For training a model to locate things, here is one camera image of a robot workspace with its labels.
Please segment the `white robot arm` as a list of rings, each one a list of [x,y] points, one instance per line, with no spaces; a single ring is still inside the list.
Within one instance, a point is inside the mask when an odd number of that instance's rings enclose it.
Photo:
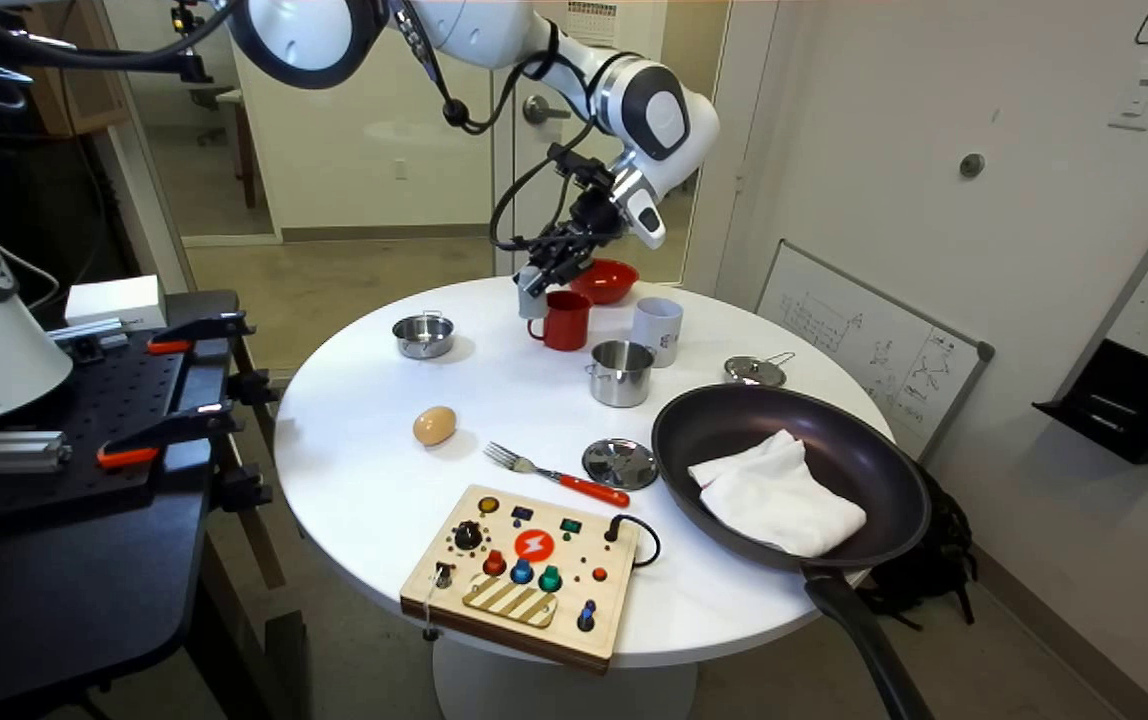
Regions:
[[[441,93],[441,115],[467,137],[480,137],[486,120],[447,93],[444,55],[540,82],[588,131],[619,143],[611,165],[584,162],[570,143],[551,150],[560,171],[582,182],[582,195],[572,215],[538,239],[503,239],[503,252],[529,256],[526,296],[578,281],[619,231],[666,246],[659,202],[704,165],[719,131],[711,102],[684,90],[668,64],[594,47],[529,0],[233,0],[242,54],[293,90],[349,82],[386,27],[403,37]]]

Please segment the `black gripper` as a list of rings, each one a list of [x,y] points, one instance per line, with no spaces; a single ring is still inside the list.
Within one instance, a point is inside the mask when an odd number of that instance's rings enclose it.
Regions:
[[[560,224],[548,224],[522,270],[522,296],[543,296],[551,284],[572,284],[596,248],[618,239],[625,227],[606,188],[584,188]]]

